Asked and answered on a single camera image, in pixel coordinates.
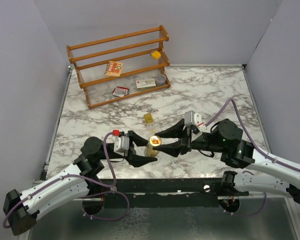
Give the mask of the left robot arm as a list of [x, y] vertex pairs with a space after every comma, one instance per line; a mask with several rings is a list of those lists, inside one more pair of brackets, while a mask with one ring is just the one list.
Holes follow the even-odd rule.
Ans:
[[80, 155], [54, 177], [21, 192], [13, 189], [4, 200], [3, 228], [19, 236], [31, 229], [39, 219], [63, 204], [78, 198], [119, 194], [112, 159], [124, 159], [137, 168], [158, 159], [137, 155], [134, 149], [148, 141], [134, 131], [117, 129], [106, 134], [116, 137], [114, 143], [92, 136], [85, 140]]

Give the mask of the clear pill bottle gold lid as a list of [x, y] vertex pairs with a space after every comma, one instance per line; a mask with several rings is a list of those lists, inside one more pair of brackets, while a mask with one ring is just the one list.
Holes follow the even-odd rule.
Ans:
[[159, 136], [153, 135], [149, 138], [147, 145], [145, 146], [144, 149], [144, 156], [145, 157], [152, 157], [155, 158], [158, 154], [159, 151], [155, 150], [154, 147], [158, 147], [162, 144], [162, 140]]

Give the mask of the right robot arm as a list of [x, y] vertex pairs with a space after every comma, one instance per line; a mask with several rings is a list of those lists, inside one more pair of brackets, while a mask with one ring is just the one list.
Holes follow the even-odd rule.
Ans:
[[174, 126], [155, 133], [162, 139], [177, 139], [161, 144], [155, 150], [172, 157], [185, 155], [192, 150], [220, 153], [220, 161], [233, 169], [259, 172], [245, 173], [227, 171], [222, 176], [219, 189], [230, 196], [234, 192], [262, 192], [292, 198], [300, 204], [300, 165], [271, 154], [252, 141], [243, 139], [243, 130], [229, 119], [218, 122], [207, 132], [203, 124], [185, 124], [182, 119]]

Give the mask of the yellow weekly pill organizer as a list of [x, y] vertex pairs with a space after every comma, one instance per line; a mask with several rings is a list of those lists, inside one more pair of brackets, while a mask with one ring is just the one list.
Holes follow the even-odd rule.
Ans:
[[155, 123], [151, 113], [146, 113], [143, 115], [145, 121], [145, 127], [149, 133], [154, 134], [157, 130], [157, 124]]

